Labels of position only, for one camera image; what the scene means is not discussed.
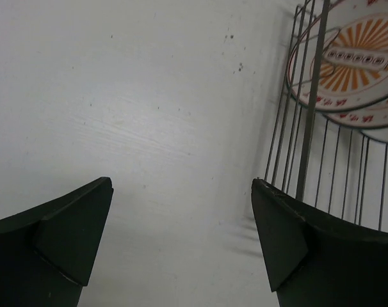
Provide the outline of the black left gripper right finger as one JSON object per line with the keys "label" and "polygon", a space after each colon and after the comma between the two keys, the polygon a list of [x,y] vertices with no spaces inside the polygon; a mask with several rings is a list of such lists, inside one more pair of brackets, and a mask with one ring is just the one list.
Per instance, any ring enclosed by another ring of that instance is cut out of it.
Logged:
{"label": "black left gripper right finger", "polygon": [[327,214],[260,178],[251,197],[281,306],[388,306],[388,233]]}

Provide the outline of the red rimmed white plate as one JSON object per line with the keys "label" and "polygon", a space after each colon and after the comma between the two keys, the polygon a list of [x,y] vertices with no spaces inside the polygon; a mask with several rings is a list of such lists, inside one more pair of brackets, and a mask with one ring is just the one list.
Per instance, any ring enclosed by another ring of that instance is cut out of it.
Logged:
{"label": "red rimmed white plate", "polygon": [[353,129],[388,128],[388,98],[372,106],[347,113],[325,113],[324,117],[338,125]]}

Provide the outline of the white plate green rim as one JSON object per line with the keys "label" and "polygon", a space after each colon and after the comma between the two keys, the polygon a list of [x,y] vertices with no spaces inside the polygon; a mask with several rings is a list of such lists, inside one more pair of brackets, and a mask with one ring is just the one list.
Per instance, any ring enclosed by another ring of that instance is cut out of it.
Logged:
{"label": "white plate green rim", "polygon": [[388,127],[382,129],[366,129],[360,132],[373,141],[388,144]]}

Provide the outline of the orange sunburst pattern plate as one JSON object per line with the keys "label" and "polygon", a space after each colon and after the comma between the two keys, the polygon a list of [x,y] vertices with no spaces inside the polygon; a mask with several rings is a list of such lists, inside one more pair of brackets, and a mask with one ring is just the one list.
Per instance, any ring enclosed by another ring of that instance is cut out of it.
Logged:
{"label": "orange sunburst pattern plate", "polygon": [[372,106],[388,98],[388,1],[336,1],[328,11],[316,110]]}

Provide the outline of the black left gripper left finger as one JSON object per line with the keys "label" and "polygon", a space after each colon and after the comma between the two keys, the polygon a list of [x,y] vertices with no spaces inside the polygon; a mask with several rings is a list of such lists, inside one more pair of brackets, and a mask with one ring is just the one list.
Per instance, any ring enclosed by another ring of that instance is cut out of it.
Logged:
{"label": "black left gripper left finger", "polygon": [[100,177],[0,219],[0,306],[77,306],[89,283],[114,189]]}

